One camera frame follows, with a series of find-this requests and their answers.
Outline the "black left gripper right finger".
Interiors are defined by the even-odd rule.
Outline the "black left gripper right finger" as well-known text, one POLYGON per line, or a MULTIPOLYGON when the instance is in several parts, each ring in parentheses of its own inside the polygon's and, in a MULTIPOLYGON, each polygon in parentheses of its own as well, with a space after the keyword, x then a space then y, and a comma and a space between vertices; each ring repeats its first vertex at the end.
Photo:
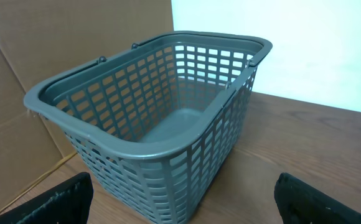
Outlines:
POLYGON ((286 172, 276 181, 274 199, 284 224, 361 224, 361 213, 286 172))

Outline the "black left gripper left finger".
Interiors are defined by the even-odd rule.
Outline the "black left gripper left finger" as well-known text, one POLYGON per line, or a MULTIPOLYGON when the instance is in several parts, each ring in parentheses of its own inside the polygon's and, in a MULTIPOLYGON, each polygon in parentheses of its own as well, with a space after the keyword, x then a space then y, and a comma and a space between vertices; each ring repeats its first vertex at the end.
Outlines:
POLYGON ((86 224, 93 184, 81 172, 32 200, 0 215, 0 224, 86 224))

